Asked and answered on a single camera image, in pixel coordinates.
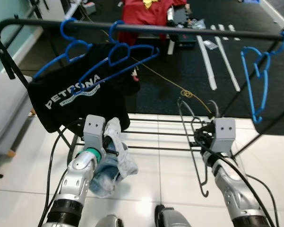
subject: white tile floor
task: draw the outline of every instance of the white tile floor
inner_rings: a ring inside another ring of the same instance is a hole
[[[130,117],[180,120],[178,116],[164,115],[132,114]],[[0,179],[0,227],[37,226],[43,210],[49,156],[57,134],[47,133],[37,117],[28,121],[29,127],[17,148],[17,155],[13,159],[0,159],[0,173],[4,174],[4,178]],[[249,120],[237,119],[236,126],[234,152],[257,134]],[[184,133],[181,123],[135,120],[131,121],[128,131]],[[66,132],[70,141],[72,135]],[[122,139],[129,146],[188,148],[183,136],[124,133]],[[93,227],[107,214],[121,217],[126,227],[154,227],[154,208],[161,201],[180,211],[194,227],[232,226],[211,172],[208,184],[204,186],[205,190],[209,190],[209,196],[204,198],[201,195],[189,152],[164,149],[131,149],[130,152],[139,166],[139,173],[126,178],[109,199],[98,199],[88,192],[81,227]],[[53,159],[51,194],[66,168],[67,154],[68,147],[61,140]],[[195,156],[199,169],[203,170],[200,155],[196,153]],[[270,187],[278,206],[280,225],[284,227],[284,136],[263,136],[242,153],[238,163],[246,173],[263,180]],[[265,188],[253,180],[250,182],[274,217],[272,202]]]

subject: red fabric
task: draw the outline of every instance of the red fabric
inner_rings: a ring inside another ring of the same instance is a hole
[[[146,9],[143,0],[123,0],[124,8],[122,20],[126,24],[135,25],[159,25],[167,24],[167,10],[171,5],[185,5],[187,0],[160,0],[153,2],[149,9]],[[119,41],[132,46],[135,44],[138,33],[120,32]],[[160,35],[162,40],[166,39],[166,35]]]

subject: black t-shirt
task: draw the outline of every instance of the black t-shirt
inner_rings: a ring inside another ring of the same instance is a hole
[[[132,95],[139,90],[139,83],[135,82],[131,73],[133,69],[118,75],[104,83],[100,83],[81,94],[74,96],[80,90],[78,80],[95,64],[107,58],[109,51],[115,44],[94,44],[88,53],[81,59],[51,72],[41,75],[28,85],[28,94],[33,107],[45,129],[55,132],[61,125],[86,118],[88,114],[102,116],[106,121],[118,117],[121,129],[129,127],[130,121],[125,106],[125,95]],[[124,48],[118,48],[112,55],[116,61],[124,57]],[[82,82],[88,87],[127,66],[133,62],[126,60],[114,67],[108,62],[95,69]],[[76,135],[82,137],[82,128],[70,127]]]

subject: black carpet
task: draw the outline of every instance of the black carpet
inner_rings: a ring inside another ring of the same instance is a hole
[[[97,13],[90,18],[93,21],[113,22],[120,19],[121,8],[116,2],[94,1],[97,6]],[[191,1],[191,9],[195,18],[204,18],[205,24],[234,25],[240,31],[258,31],[277,34],[281,28],[273,23],[273,19],[258,4],[240,4],[233,0],[207,0]],[[68,34],[87,42],[103,42],[106,35],[101,31],[94,30],[71,30]],[[66,45],[59,31],[51,30],[55,46],[59,53],[63,53]],[[211,40],[213,37],[203,37],[203,40]],[[235,77],[241,86],[245,82],[240,51],[244,46],[254,46],[265,51],[272,42],[262,40],[242,39],[235,41],[229,39],[223,41],[224,49]],[[215,74],[217,90],[212,91],[208,82],[208,76],[198,44],[191,50],[175,49],[172,56],[162,56],[148,62],[146,65],[166,78],[172,80],[183,88],[191,91],[205,102],[213,99],[220,110],[225,109],[231,98],[236,94],[230,75],[218,49],[207,50],[211,65]],[[247,64],[251,65],[255,56],[249,56]],[[31,49],[29,54],[22,61],[20,68],[27,75],[33,75],[30,70],[38,70],[45,63],[54,58],[48,41],[42,35],[40,40]],[[128,98],[128,111],[130,113],[147,114],[178,114],[176,101],[180,96],[180,89],[153,74],[143,66],[139,67],[139,79],[141,90],[135,96]],[[259,106],[262,96],[263,82],[255,79],[252,81],[252,91],[256,106]],[[207,115],[206,109],[196,100],[187,99],[191,108],[197,115]],[[265,111],[262,113],[263,122],[255,124],[257,131],[262,131],[271,120],[276,118],[284,110],[284,52],[272,57],[272,64],[269,71],[269,91]],[[250,104],[247,91],[242,92],[240,98],[233,104],[226,116],[250,118]],[[272,128],[268,134],[284,135],[284,120]]]

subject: blue plastic hanger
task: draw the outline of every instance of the blue plastic hanger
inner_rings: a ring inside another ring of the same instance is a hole
[[[53,65],[54,63],[58,62],[59,60],[63,59],[63,58],[66,58],[67,62],[73,62],[73,61],[76,61],[82,57],[85,56],[85,54],[82,54],[80,56],[77,56],[75,58],[72,58],[70,59],[69,58],[69,51],[72,47],[74,47],[75,45],[77,44],[82,44],[84,46],[86,46],[86,52],[89,51],[90,47],[92,47],[92,44],[88,44],[86,43],[85,41],[83,40],[76,40],[75,37],[72,37],[72,36],[67,36],[65,33],[64,33],[64,26],[70,22],[70,21],[76,21],[75,18],[70,18],[68,20],[64,20],[62,23],[61,23],[61,26],[60,26],[60,32],[61,32],[61,35],[64,39],[66,40],[69,40],[71,41],[71,43],[66,47],[65,49],[65,53],[61,54],[60,56],[56,57],[55,59],[51,60],[49,63],[47,63],[46,65],[44,65],[35,75],[34,75],[34,79],[38,78],[42,72],[44,72],[48,67],[50,67],[51,65]]]
[[[261,53],[258,49],[254,48],[254,47],[244,47],[241,51],[241,59],[242,59],[242,64],[244,66],[245,77],[246,77],[248,93],[249,93],[250,106],[251,106],[251,111],[252,111],[252,119],[253,119],[254,123],[260,123],[263,120],[263,118],[259,114],[266,107],[267,94],[268,94],[268,71],[269,71],[270,64],[271,64],[271,55],[279,54],[283,50],[284,50],[284,41],[283,41],[281,47],[277,51]],[[256,77],[258,79],[261,79],[261,78],[264,79],[264,93],[263,93],[261,105],[257,110],[254,107],[254,100],[253,100],[253,95],[252,95],[251,82],[250,82],[249,72],[248,72],[246,60],[245,60],[245,55],[249,51],[254,51],[255,53],[258,54],[258,58],[256,59],[255,63],[253,63],[253,66],[254,66],[254,69],[255,69],[255,72],[256,72]],[[258,63],[260,62],[260,60],[264,56],[267,57],[266,66],[265,66],[265,68],[263,69],[262,72],[259,72]]]
[[[129,47],[129,45],[128,45],[127,43],[119,43],[119,41],[115,41],[115,40],[112,38],[112,32],[113,32],[114,28],[115,28],[117,25],[119,25],[119,24],[124,24],[124,21],[121,21],[121,20],[116,21],[116,22],[110,27],[110,29],[109,29],[109,41],[112,42],[112,43],[114,43],[114,44],[116,44],[116,45],[109,51],[108,57],[105,58],[105,59],[103,59],[102,61],[98,62],[96,65],[94,65],[90,70],[88,70],[88,71],[79,79],[80,91],[74,92],[74,89],[75,89],[75,88],[73,87],[72,90],[71,90],[72,94],[78,95],[79,93],[81,93],[81,92],[83,92],[83,91],[86,91],[86,90],[88,90],[88,89],[91,89],[92,87],[95,87],[95,86],[97,86],[98,84],[103,83],[103,82],[105,82],[105,81],[108,81],[108,80],[110,80],[110,79],[112,79],[112,78],[114,78],[114,77],[116,77],[116,76],[118,76],[118,75],[120,75],[120,74],[122,74],[122,73],[124,73],[124,72],[126,72],[126,71],[128,71],[128,70],[130,70],[130,69],[132,69],[132,68],[134,68],[135,66],[140,65],[140,64],[142,64],[142,63],[144,63],[144,62],[146,62],[146,61],[149,61],[149,60],[151,60],[151,59],[153,59],[153,58],[155,58],[155,57],[157,57],[157,56],[159,55],[160,50],[159,50],[158,48],[156,48],[156,53],[155,53],[155,48],[154,48],[153,46],[151,46],[151,45],[140,44],[140,45],[134,45],[134,46],[130,46],[130,47]],[[114,53],[118,48],[120,48],[120,47],[126,47],[126,48],[127,48],[127,56],[125,56],[124,58],[119,59],[119,60],[117,60],[117,61],[115,61],[115,62],[112,62],[112,61],[111,61],[111,57],[112,57],[113,53]],[[88,87],[86,87],[86,88],[83,88],[83,86],[82,86],[82,81],[83,81],[92,71],[94,71],[96,68],[98,68],[99,66],[105,64],[106,62],[108,62],[108,64],[109,64],[110,67],[115,66],[115,65],[117,65],[117,64],[119,64],[119,63],[121,63],[121,62],[124,62],[124,61],[128,60],[128,59],[130,58],[131,50],[134,50],[134,49],[142,49],[142,48],[150,49],[150,50],[151,50],[151,55],[150,55],[149,57],[147,57],[147,58],[145,58],[145,59],[139,61],[139,62],[134,63],[134,64],[131,65],[131,66],[128,66],[128,67],[125,68],[125,69],[120,70],[119,72],[116,72],[116,73],[112,74],[111,76],[108,76],[108,77],[106,77],[106,78],[104,78],[104,79],[102,79],[102,80],[100,80],[100,81],[94,83],[94,84],[91,85],[91,86],[88,86]]]

